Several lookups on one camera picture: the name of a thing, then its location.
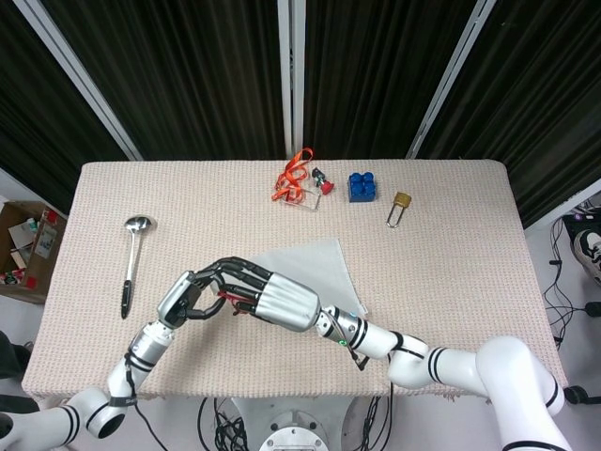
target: silver ladle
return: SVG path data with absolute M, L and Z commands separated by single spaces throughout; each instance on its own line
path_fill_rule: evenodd
M 131 233 L 131 249 L 130 249 L 130 262 L 128 263 L 128 273 L 123 283 L 123 295 L 121 297 L 121 317 L 123 319 L 128 317 L 131 309 L 131 292 L 133 285 L 131 279 L 133 277 L 133 261 L 135 252 L 135 236 L 142 234 L 145 230 L 149 230 L 151 227 L 156 225 L 156 221 L 153 222 L 146 216 L 134 216 L 128 219 L 125 223 Z

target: brown cardboard box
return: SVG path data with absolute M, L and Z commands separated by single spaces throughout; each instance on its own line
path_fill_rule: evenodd
M 33 251 L 23 281 L 19 285 L 0 284 L 0 295 L 27 301 L 45 303 L 58 249 L 63 240 L 67 221 L 41 202 L 7 202 L 0 211 L 0 272 L 13 271 L 17 265 L 10 256 L 13 247 L 8 228 L 28 218 L 39 221 Z

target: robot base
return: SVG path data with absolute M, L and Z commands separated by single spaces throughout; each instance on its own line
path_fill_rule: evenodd
M 232 398 L 248 437 L 260 451 L 342 451 L 353 397 Z

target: table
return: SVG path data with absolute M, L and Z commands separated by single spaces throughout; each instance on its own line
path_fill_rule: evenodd
M 369 318 L 432 347 L 477 350 L 489 337 L 523 339 L 562 386 L 516 204 L 492 161 L 318 161 L 335 190 L 319 211 L 272 202 L 285 162 L 90 163 L 84 166 L 23 388 L 70 397 L 106 377 L 163 294 L 185 270 L 225 256 L 337 238 Z M 349 204 L 347 178 L 372 171 L 378 197 Z M 400 226 L 385 221 L 397 191 L 412 196 Z M 130 236 L 148 214 L 132 309 L 120 317 Z M 208 293 L 199 303 L 212 302 Z M 386 363 L 360 372 L 341 347 L 222 312 L 177 330 L 142 397 L 373 396 L 388 390 Z M 406 393 L 398 389 L 397 393 Z M 417 393 L 456 395 L 432 384 Z

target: black curtain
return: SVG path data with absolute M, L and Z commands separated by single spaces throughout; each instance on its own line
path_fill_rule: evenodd
M 524 226 L 601 178 L 601 2 L 497 2 L 420 158 L 506 164 Z
M 307 0 L 304 145 L 405 158 L 475 0 Z
M 43 4 L 145 159 L 285 157 L 274 0 Z
M 11 1 L 0 61 L 0 167 L 67 213 L 82 164 L 125 156 Z

